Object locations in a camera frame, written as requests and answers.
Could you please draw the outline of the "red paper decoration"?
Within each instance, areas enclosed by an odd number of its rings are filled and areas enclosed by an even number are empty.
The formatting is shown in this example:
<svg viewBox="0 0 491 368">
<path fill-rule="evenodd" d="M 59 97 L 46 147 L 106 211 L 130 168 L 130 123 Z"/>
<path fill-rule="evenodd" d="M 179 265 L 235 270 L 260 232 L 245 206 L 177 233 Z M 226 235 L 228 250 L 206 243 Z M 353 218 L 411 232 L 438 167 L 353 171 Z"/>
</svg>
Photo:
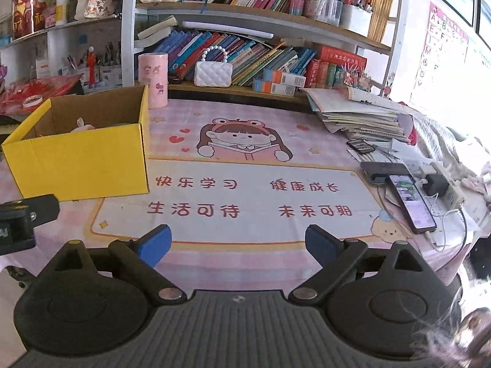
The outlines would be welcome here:
<svg viewBox="0 0 491 368">
<path fill-rule="evenodd" d="M 23 115 L 36 110 L 37 106 L 24 108 L 22 102 L 29 96 L 42 95 L 44 101 L 65 95 L 83 95 L 82 75 L 52 76 L 30 82 L 11 84 L 1 94 L 1 114 Z"/>
</svg>

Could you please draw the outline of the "black power bank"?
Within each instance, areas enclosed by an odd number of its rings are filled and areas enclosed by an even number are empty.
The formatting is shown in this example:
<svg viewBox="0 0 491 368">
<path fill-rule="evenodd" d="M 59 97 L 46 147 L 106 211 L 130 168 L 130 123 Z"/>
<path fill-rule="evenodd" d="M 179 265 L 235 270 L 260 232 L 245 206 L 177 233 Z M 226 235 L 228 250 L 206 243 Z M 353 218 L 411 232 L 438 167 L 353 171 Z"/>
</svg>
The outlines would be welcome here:
<svg viewBox="0 0 491 368">
<path fill-rule="evenodd" d="M 404 164 L 389 162 L 362 162 L 360 164 L 368 182 L 374 185 L 384 184 L 390 175 L 409 175 Z"/>
</svg>

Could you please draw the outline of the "orange white carton lower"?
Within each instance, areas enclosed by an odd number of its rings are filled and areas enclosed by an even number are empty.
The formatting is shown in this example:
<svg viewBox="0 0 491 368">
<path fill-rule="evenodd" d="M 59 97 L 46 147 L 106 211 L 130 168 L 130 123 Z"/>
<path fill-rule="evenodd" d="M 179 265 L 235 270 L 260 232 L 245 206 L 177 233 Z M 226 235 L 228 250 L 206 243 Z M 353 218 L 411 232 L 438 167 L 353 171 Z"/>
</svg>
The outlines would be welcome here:
<svg viewBox="0 0 491 368">
<path fill-rule="evenodd" d="M 254 79 L 252 85 L 254 92 L 272 94 L 277 96 L 294 96 L 296 93 L 295 86 L 278 84 L 274 82 L 265 82 L 260 79 Z"/>
</svg>

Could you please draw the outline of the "white tape roll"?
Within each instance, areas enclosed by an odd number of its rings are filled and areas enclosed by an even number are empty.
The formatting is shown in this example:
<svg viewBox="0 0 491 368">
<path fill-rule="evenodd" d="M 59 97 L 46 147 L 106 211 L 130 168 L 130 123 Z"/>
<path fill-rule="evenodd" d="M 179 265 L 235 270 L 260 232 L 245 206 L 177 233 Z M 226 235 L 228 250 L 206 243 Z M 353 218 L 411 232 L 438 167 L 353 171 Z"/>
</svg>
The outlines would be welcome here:
<svg viewBox="0 0 491 368">
<path fill-rule="evenodd" d="M 44 98 L 42 95 L 29 96 L 22 102 L 22 106 L 24 108 L 32 108 L 34 106 L 40 105 L 43 101 Z"/>
</svg>

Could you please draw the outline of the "stack of papers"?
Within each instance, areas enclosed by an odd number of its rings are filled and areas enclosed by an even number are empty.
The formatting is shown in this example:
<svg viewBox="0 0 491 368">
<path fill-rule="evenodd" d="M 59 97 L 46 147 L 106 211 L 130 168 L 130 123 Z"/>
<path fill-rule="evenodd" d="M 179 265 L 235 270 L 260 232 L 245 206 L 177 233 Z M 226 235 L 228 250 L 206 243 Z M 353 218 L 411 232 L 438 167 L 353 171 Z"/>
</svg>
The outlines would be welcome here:
<svg viewBox="0 0 491 368">
<path fill-rule="evenodd" d="M 303 92 L 331 133 L 342 132 L 349 140 L 415 143 L 415 111 L 406 105 L 350 86 Z"/>
</svg>

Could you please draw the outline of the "white bookshelf frame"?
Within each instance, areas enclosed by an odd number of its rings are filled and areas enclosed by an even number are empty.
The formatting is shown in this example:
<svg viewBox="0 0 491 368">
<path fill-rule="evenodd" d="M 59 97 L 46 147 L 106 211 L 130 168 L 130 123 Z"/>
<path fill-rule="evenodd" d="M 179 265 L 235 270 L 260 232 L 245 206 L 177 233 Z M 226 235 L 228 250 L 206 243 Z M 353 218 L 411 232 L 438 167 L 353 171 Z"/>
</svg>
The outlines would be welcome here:
<svg viewBox="0 0 491 368">
<path fill-rule="evenodd" d="M 122 84 L 132 86 L 135 83 L 135 56 L 143 50 L 135 47 L 136 25 L 149 25 L 160 17 L 174 16 L 179 24 L 183 22 L 199 22 L 207 25 L 222 24 L 224 26 L 247 28 L 250 30 L 271 33 L 274 39 L 310 42 L 316 46 L 331 45 L 345 50 L 363 52 L 371 50 L 388 56 L 384 78 L 374 86 L 383 89 L 390 75 L 396 73 L 406 27 L 409 4 L 407 0 L 399 0 L 398 13 L 392 20 L 394 36 L 390 46 L 375 42 L 368 37 L 337 27 L 327 22 L 319 22 L 302 16 L 278 13 L 259 8 L 247 8 L 218 3 L 203 2 L 164 2 L 140 4 L 137 0 L 122 0 Z M 30 71 L 36 66 L 31 48 L 38 36 L 47 39 L 50 74 L 55 76 L 65 67 L 69 48 L 75 45 L 75 33 L 71 30 L 77 26 L 93 25 L 105 22 L 104 19 L 75 21 L 58 27 L 48 28 L 38 33 L 21 37 L 1 47 L 1 64 L 7 67 L 5 84 L 26 80 Z"/>
</svg>

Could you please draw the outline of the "red festive gift bag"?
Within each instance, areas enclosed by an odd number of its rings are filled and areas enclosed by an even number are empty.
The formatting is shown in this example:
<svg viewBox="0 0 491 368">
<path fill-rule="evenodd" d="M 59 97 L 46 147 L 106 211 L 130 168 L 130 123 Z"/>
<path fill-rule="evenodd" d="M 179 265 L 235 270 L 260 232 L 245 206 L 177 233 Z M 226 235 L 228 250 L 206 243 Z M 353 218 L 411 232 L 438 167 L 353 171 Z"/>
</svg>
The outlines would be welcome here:
<svg viewBox="0 0 491 368">
<path fill-rule="evenodd" d="M 45 28 L 43 11 L 48 7 L 46 0 L 12 0 L 13 39 L 19 39 Z"/>
</svg>

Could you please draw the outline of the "red figurine pen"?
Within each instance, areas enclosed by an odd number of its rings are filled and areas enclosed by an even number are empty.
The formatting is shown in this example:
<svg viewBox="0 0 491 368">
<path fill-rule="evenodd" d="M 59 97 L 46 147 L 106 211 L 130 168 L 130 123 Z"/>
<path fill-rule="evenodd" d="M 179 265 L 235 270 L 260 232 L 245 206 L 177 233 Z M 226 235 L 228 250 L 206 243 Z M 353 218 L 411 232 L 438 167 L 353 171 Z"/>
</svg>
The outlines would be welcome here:
<svg viewBox="0 0 491 368">
<path fill-rule="evenodd" d="M 94 46 L 90 46 L 87 50 L 87 67 L 88 67 L 88 87 L 94 88 L 96 84 L 96 55 Z"/>
</svg>

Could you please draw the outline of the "red dictionary book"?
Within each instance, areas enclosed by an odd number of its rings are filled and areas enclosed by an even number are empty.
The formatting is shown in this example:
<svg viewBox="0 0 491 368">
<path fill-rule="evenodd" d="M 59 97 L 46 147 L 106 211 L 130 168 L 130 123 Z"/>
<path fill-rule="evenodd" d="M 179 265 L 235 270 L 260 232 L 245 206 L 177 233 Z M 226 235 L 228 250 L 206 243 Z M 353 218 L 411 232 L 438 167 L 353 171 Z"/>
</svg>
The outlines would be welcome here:
<svg viewBox="0 0 491 368">
<path fill-rule="evenodd" d="M 317 51 L 318 58 L 323 62 L 346 66 L 349 69 L 364 71 L 367 59 L 363 56 L 331 46 L 320 46 Z"/>
</svg>

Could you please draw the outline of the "pink plush pig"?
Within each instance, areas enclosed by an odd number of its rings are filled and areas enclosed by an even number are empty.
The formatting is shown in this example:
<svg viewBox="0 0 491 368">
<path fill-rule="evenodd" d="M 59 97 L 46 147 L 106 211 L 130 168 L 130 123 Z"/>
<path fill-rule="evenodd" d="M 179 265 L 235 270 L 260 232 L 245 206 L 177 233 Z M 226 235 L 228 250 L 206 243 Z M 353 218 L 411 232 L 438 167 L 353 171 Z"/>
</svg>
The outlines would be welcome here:
<svg viewBox="0 0 491 368">
<path fill-rule="evenodd" d="M 95 130 L 93 125 L 86 124 L 82 117 L 76 120 L 76 128 L 72 130 L 72 133 L 78 133 L 87 130 Z"/>
</svg>

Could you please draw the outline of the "orange white carton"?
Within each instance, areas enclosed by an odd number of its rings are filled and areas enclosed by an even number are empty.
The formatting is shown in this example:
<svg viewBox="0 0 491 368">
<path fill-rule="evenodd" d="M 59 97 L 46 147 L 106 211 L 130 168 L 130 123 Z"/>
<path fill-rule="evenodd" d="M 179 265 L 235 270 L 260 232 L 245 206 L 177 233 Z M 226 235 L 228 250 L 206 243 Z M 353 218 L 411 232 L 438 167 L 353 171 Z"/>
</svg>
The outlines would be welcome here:
<svg viewBox="0 0 491 368">
<path fill-rule="evenodd" d="M 264 70 L 263 80 L 265 82 L 272 82 L 276 84 L 300 88 L 304 87 L 306 82 L 306 78 L 304 76 L 271 69 Z"/>
<path fill-rule="evenodd" d="M 265 82 L 260 79 L 254 79 L 252 85 L 254 92 L 272 94 L 277 96 L 294 96 L 296 93 L 295 86 L 278 84 L 274 82 Z"/>
</svg>

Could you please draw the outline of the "orange white carton upper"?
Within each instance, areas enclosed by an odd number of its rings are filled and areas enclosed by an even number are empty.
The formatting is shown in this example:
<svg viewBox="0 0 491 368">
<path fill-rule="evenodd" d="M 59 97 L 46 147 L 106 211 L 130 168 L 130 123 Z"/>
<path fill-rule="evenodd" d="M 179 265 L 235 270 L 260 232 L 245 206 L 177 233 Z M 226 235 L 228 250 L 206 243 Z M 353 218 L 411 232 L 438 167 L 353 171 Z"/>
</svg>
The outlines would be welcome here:
<svg viewBox="0 0 491 368">
<path fill-rule="evenodd" d="M 271 69 L 264 70 L 263 80 L 265 82 L 272 82 L 276 84 L 300 88 L 304 87 L 306 82 L 306 78 L 304 76 Z"/>
</svg>

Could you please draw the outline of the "black smartphone lit screen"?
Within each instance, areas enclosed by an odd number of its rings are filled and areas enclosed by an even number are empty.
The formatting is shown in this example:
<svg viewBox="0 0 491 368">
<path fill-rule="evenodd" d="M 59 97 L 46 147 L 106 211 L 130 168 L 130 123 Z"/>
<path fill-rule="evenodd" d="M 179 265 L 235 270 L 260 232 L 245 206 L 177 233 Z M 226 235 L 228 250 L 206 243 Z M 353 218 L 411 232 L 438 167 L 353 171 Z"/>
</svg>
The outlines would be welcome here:
<svg viewBox="0 0 491 368">
<path fill-rule="evenodd" d="M 413 233 L 434 232 L 437 229 L 434 217 L 410 176 L 392 174 L 386 178 L 386 184 L 394 193 Z"/>
</svg>

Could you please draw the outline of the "white pen holder box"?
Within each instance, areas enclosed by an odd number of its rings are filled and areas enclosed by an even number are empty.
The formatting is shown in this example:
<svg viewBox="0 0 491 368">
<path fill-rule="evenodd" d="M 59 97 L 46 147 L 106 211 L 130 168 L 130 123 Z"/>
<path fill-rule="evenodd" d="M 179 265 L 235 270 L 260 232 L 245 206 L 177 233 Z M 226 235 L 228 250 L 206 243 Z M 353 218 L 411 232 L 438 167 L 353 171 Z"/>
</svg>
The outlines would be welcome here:
<svg viewBox="0 0 491 368">
<path fill-rule="evenodd" d="M 339 27 L 360 36 L 368 36 L 372 12 L 355 5 L 344 4 L 339 19 Z"/>
</svg>

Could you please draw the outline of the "black calculator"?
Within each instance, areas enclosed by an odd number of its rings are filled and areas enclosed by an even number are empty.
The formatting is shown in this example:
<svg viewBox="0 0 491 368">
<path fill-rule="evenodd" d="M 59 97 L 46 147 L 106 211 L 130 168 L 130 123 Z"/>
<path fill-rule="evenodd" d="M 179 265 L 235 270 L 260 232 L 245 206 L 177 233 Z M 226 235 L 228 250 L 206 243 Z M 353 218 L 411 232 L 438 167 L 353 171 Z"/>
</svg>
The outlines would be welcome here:
<svg viewBox="0 0 491 368">
<path fill-rule="evenodd" d="M 360 155 L 368 155 L 376 150 L 373 145 L 368 144 L 364 140 L 349 140 L 346 144 Z"/>
</svg>

